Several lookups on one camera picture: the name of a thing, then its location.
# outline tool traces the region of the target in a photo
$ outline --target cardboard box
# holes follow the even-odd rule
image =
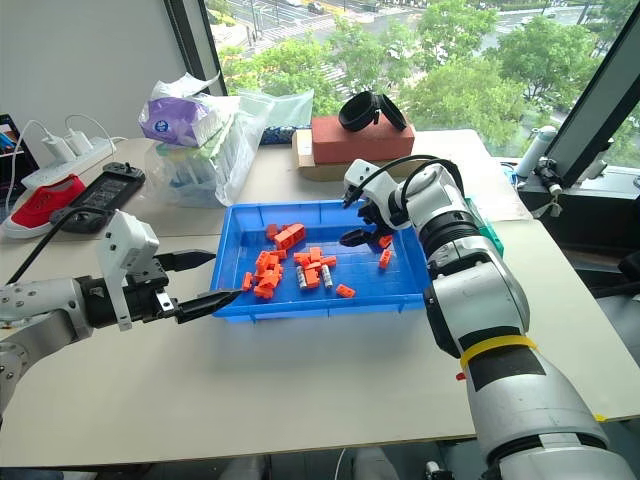
[[[298,172],[309,180],[316,182],[341,182],[344,180],[351,163],[330,163],[316,165],[313,159],[313,147],[311,142],[311,130],[296,130],[292,139],[293,166]],[[392,177],[406,178],[424,160],[410,160],[401,163],[389,170]],[[388,162],[372,162],[381,167]]]
[[[377,125],[367,125],[358,132],[342,128],[337,116],[311,119],[313,158],[317,165],[351,163],[356,158],[369,162],[393,160],[411,154],[413,126],[396,129],[380,115]]]

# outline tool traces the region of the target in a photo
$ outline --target red shoe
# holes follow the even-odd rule
[[[85,189],[77,175],[71,174],[53,185],[38,187],[29,199],[2,224],[7,237],[31,238],[53,228],[49,217],[69,205]]]

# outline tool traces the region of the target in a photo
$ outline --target white charger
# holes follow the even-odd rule
[[[76,159],[75,153],[71,151],[67,142],[63,138],[49,134],[49,137],[43,138],[42,143],[49,149],[56,160],[62,162],[73,162]]]
[[[64,141],[71,147],[76,155],[84,155],[93,150],[93,144],[89,141],[84,132],[76,132],[69,128],[69,135],[64,137]]]

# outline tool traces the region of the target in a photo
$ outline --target power strip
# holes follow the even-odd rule
[[[22,184],[29,190],[35,190],[43,185],[51,185],[65,178],[70,173],[80,175],[93,167],[108,155],[111,155],[111,142],[102,137],[93,137],[89,140],[93,150],[78,156],[73,162],[56,163],[36,170],[31,175],[22,179]]]

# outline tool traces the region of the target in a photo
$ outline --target black wrist strap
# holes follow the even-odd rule
[[[400,109],[386,95],[376,95],[373,92],[364,91],[351,98],[340,109],[338,120],[343,128],[352,132],[362,130],[372,121],[378,124],[380,112],[398,130],[406,128],[407,122]]]

